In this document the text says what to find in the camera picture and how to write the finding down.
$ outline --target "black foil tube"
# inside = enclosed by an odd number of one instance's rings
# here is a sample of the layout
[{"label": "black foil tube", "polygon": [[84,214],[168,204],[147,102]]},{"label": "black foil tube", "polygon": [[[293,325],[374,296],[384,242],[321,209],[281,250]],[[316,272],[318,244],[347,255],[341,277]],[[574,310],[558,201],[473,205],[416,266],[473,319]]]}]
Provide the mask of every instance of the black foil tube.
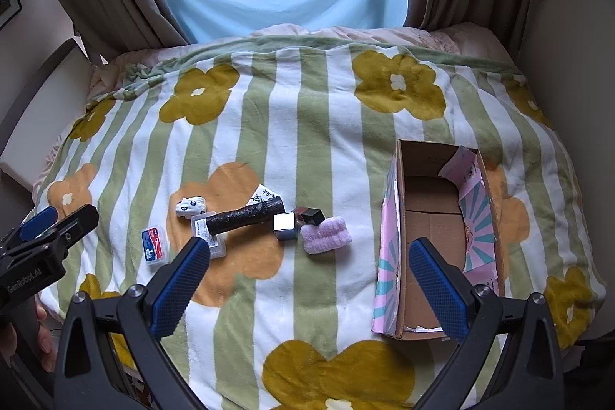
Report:
[{"label": "black foil tube", "polygon": [[210,235],[219,235],[242,226],[258,224],[273,218],[275,214],[284,214],[282,198],[275,196],[265,202],[246,205],[236,211],[221,212],[205,220]]}]

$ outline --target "red and blue label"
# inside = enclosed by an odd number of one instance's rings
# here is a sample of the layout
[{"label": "red and blue label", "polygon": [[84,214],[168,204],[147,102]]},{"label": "red and blue label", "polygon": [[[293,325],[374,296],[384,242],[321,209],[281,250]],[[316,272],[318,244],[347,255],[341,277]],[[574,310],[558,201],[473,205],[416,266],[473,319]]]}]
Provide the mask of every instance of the red and blue label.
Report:
[{"label": "red and blue label", "polygon": [[146,261],[156,261],[162,258],[162,246],[158,228],[148,228],[141,232],[141,240],[143,241],[143,252],[145,253]]}]

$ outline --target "striped blanket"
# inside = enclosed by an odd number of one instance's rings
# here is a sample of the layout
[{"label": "striped blanket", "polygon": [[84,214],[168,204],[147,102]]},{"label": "striped blanket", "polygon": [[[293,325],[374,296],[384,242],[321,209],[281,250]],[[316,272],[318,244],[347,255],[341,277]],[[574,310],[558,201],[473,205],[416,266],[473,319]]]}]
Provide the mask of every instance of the striped blanket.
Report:
[{"label": "striped blanket", "polygon": [[[342,216],[353,242],[310,256],[265,225],[230,232],[173,336],[162,341],[208,408],[381,409],[411,406],[453,349],[371,332],[380,211],[396,139],[478,148],[487,164],[504,252],[505,292],[543,292],[560,346],[574,342],[605,296],[573,168],[505,64],[417,47],[268,36],[199,48],[153,67],[127,65],[122,87],[88,104],[35,193],[66,215],[96,205],[100,224],[65,260],[42,301],[60,317],[70,297],[147,283],[141,231],[165,229],[174,255],[190,224],[175,204],[243,206],[263,184],[287,210]],[[121,335],[118,355],[133,360]],[[499,342],[467,399],[493,371]]]}]

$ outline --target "cardboard box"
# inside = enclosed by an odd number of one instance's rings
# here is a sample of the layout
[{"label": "cardboard box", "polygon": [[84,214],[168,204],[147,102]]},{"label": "cardboard box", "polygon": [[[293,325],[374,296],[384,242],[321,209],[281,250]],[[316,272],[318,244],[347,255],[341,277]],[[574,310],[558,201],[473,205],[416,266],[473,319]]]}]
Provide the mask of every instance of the cardboard box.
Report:
[{"label": "cardboard box", "polygon": [[372,331],[402,340],[444,337],[408,266],[408,246],[427,237],[472,284],[504,291],[500,240],[478,150],[397,142],[382,203]]}]

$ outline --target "orange flower pattern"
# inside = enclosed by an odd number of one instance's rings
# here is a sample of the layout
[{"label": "orange flower pattern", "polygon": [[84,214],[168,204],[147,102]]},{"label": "orange flower pattern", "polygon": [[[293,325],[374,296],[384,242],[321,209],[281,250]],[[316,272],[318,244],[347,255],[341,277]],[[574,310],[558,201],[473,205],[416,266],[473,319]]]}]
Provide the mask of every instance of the orange flower pattern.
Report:
[{"label": "orange flower pattern", "polygon": [[[187,183],[168,201],[167,234],[179,252],[192,235],[190,221],[175,214],[175,205],[184,197],[202,196],[207,210],[224,212],[245,206],[259,185],[247,164],[230,162],[218,167],[205,184]],[[282,263],[283,249],[272,231],[271,222],[238,228],[226,235],[226,256],[212,259],[193,300],[220,307],[233,293],[235,274],[265,280],[273,277]]]},{"label": "orange flower pattern", "polygon": [[88,190],[91,180],[96,176],[92,164],[83,164],[79,170],[62,181],[56,181],[47,190],[47,201],[58,211],[58,218],[63,219],[75,212],[82,205],[91,203]]},{"label": "orange flower pattern", "polygon": [[521,252],[521,244],[530,236],[530,217],[524,203],[508,194],[506,176],[501,165],[495,166],[485,162],[487,183],[491,190],[497,228],[502,244],[503,278],[508,277],[509,254]]}]

